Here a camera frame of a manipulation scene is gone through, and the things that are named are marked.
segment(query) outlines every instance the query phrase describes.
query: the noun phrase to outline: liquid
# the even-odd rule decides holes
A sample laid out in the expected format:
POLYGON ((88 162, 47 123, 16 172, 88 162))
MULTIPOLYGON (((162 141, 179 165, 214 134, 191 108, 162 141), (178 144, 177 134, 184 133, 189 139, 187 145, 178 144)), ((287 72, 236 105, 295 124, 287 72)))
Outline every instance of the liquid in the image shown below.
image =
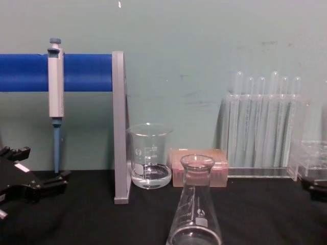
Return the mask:
POLYGON ((157 189, 167 185, 172 179, 172 171, 166 165, 145 165, 144 178, 132 171, 133 183, 144 189, 157 189))
POLYGON ((218 235, 206 227, 189 226, 178 229, 166 245, 221 245, 218 235))

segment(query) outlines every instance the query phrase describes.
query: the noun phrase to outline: teal wall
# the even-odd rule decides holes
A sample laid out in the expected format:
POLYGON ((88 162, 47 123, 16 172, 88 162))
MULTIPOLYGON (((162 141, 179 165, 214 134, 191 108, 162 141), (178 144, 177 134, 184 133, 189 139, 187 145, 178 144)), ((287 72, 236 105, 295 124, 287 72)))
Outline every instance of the teal wall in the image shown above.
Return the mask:
MULTIPOLYGON (((277 69, 301 76, 310 98, 304 138, 327 138, 325 1, 120 2, 1 0, 0 53, 43 54, 50 37, 66 53, 124 51, 131 124, 170 123, 172 147, 182 148, 216 146, 220 102, 236 71, 257 78, 277 69)), ((66 94, 65 168, 112 167, 111 99, 66 94)), ((31 146, 31 169, 52 167, 47 106, 46 94, 0 94, 2 145, 31 146)))

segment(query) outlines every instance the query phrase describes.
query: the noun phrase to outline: glassware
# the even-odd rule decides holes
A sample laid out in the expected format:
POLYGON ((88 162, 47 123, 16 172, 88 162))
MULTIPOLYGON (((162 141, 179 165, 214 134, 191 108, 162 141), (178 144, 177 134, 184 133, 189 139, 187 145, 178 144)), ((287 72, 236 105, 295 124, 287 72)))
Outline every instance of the glassware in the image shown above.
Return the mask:
POLYGON ((221 245, 209 188, 215 162, 203 155, 186 155, 180 161, 184 167, 184 189, 166 245, 221 245))
POLYGON ((167 185, 172 178, 167 164, 168 136, 172 129, 163 124, 140 124, 127 129, 132 144, 133 183, 144 189, 167 185))

